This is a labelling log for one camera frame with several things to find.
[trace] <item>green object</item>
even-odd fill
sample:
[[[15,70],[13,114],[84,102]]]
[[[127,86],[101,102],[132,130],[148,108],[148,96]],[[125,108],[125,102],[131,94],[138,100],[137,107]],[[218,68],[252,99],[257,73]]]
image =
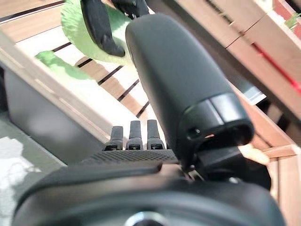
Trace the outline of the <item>green object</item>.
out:
[[[80,0],[66,0],[61,9],[61,23],[63,32],[70,42],[83,54],[93,60],[134,66],[126,44],[126,27],[131,21],[121,12],[106,5],[109,15],[113,39],[121,45],[126,55],[124,57],[112,56],[102,51],[90,38],[81,11]]]
[[[297,24],[297,18],[301,15],[301,13],[293,13],[291,18],[289,18],[287,21],[285,21],[285,25],[293,30],[295,28],[295,25]]]
[[[77,67],[73,67],[70,64],[57,57],[52,51],[40,52],[36,55],[36,58],[45,64],[54,76],[59,76],[61,81],[78,81],[89,80],[94,81],[89,75],[83,73]]]

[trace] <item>gray floor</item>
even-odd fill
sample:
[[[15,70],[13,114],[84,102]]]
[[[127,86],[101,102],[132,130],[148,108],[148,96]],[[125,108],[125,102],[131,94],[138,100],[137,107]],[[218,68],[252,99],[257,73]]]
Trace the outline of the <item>gray floor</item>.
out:
[[[20,195],[64,163],[47,152],[0,113],[0,226],[10,226]]]

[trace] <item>camera lens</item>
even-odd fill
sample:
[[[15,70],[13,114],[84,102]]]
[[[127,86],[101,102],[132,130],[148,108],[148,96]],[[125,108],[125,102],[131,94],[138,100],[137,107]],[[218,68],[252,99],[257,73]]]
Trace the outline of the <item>camera lens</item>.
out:
[[[124,226],[168,226],[168,223],[163,215],[145,211],[132,215]]]

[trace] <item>robotic finger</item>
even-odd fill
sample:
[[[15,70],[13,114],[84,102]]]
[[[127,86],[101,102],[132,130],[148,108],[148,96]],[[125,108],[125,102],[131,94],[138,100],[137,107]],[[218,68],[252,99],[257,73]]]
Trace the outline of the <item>robotic finger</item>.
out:
[[[109,16],[100,0],[81,0],[84,21],[93,42],[104,52],[124,57],[125,50],[113,40]]]

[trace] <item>red laser line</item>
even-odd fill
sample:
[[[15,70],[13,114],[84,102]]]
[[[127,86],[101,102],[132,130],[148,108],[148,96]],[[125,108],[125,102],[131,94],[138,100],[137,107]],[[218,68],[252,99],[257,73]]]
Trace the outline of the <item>red laser line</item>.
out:
[[[285,70],[283,70],[267,53],[265,53],[256,43],[252,43],[252,46],[259,52],[261,57],[265,58],[273,67],[292,85],[292,87],[301,94],[301,85],[290,77]]]

